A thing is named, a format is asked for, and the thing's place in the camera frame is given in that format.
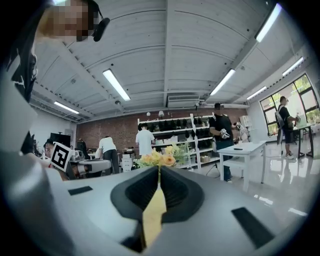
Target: shorts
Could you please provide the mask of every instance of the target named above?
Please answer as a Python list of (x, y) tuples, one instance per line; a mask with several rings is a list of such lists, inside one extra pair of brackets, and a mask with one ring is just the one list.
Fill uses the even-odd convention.
[(291, 144), (294, 142), (294, 131), (283, 129), (285, 144)]

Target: table leg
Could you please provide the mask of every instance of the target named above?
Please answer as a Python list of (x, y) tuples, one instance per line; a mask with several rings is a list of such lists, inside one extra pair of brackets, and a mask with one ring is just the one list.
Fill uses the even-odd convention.
[(266, 144), (263, 145), (263, 165), (262, 165), (262, 177), (261, 184), (264, 183), (265, 180), (265, 171), (266, 171)]
[(298, 146), (298, 158), (304, 157), (305, 154), (300, 152), (301, 148), (301, 130), (299, 130), (299, 146)]
[(314, 138), (313, 138), (312, 129), (310, 126), (309, 126), (309, 139), (310, 139), (311, 151), (306, 153), (306, 155), (308, 157), (314, 158)]
[(245, 192), (248, 191), (249, 187), (249, 164), (250, 164), (250, 155), (246, 155), (244, 157), (244, 182), (243, 182), (243, 190)]
[(220, 180), (224, 181), (225, 169), (224, 169), (224, 155), (220, 153)]

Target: sneaker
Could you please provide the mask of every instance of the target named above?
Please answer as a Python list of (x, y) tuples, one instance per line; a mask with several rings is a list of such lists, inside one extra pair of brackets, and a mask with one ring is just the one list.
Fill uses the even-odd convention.
[(292, 154), (285, 155), (286, 159), (294, 159), (295, 157)]

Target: jeans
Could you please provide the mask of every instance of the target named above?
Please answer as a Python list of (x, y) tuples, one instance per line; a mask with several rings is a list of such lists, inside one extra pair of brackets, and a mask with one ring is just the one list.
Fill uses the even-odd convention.
[(110, 160), (113, 165), (113, 174), (119, 173), (118, 153), (115, 149), (107, 150), (103, 153), (104, 160)]
[[(216, 150), (221, 150), (221, 149), (224, 149), (224, 148), (227, 148), (227, 147), (231, 147), (233, 145), (234, 145), (234, 142), (231, 139), (217, 140), (216, 141)], [(231, 158), (232, 158), (232, 156), (224, 155), (223, 156), (223, 161), (229, 160)], [(229, 166), (224, 166), (223, 167), (223, 173), (224, 173), (223, 179), (225, 181), (230, 180), (231, 172), (230, 172), (230, 167)]]

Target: white glove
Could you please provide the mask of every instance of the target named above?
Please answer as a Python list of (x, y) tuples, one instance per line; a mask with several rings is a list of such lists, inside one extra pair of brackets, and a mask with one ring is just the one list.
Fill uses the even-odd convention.
[(238, 131), (240, 131), (241, 123), (240, 123), (240, 122), (237, 122), (237, 123), (235, 124), (235, 126), (236, 126), (236, 129), (237, 129)]
[(230, 138), (230, 135), (227, 133), (226, 129), (222, 129), (220, 131), (220, 137), (225, 140)]

